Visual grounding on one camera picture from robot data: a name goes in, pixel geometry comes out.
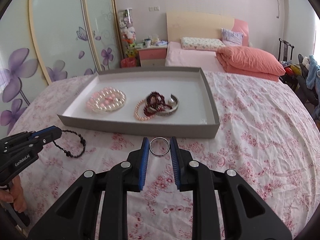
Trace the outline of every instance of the human hand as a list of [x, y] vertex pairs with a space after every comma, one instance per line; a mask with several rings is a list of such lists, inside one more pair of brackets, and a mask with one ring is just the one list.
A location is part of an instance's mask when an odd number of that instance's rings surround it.
[[23, 189], [19, 175], [12, 179], [12, 187], [10, 193], [0, 189], [0, 200], [13, 203], [13, 208], [18, 213], [24, 212], [27, 209], [27, 203], [23, 196]]

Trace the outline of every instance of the gray box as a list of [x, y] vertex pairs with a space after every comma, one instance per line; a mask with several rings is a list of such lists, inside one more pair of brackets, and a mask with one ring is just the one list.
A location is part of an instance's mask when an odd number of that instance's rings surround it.
[[[89, 113], [85, 110], [85, 101], [93, 91], [104, 86], [122, 90], [127, 95], [126, 104], [112, 113]], [[166, 99], [170, 93], [177, 96], [180, 101], [177, 112], [146, 122], [135, 120], [135, 105], [154, 90], [164, 94]], [[220, 126], [209, 84], [202, 69], [195, 67], [125, 68], [100, 72], [81, 85], [57, 115], [66, 126], [142, 136], [214, 138]]]

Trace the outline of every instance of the headboard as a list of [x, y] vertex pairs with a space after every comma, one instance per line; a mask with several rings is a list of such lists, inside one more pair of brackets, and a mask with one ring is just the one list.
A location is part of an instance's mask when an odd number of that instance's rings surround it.
[[222, 38], [221, 28], [242, 32], [243, 46], [249, 43], [249, 28], [244, 21], [201, 12], [167, 12], [168, 41], [180, 42], [182, 37]]

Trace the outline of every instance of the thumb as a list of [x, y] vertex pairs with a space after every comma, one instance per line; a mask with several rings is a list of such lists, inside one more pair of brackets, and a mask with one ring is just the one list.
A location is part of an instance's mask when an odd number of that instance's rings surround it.
[[0, 200], [7, 203], [13, 203], [13, 197], [2, 189], [0, 189]]

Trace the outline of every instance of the silver bolt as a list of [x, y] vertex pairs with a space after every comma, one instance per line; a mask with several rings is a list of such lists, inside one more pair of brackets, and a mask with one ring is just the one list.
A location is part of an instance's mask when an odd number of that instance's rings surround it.
[[191, 167], [198, 167], [199, 166], [199, 162], [197, 162], [197, 161], [191, 161], [191, 162], [189, 162], [189, 165], [191, 166]]
[[121, 167], [123, 167], [123, 168], [129, 168], [130, 165], [131, 165], [131, 163], [129, 163], [129, 162], [123, 162], [123, 163], [121, 163]]
[[86, 172], [84, 173], [84, 176], [85, 176], [86, 178], [92, 177], [92, 176], [93, 176], [93, 171], [86, 171]]
[[237, 173], [235, 172], [235, 170], [227, 170], [227, 174], [230, 176], [230, 177], [234, 177], [237, 175]]

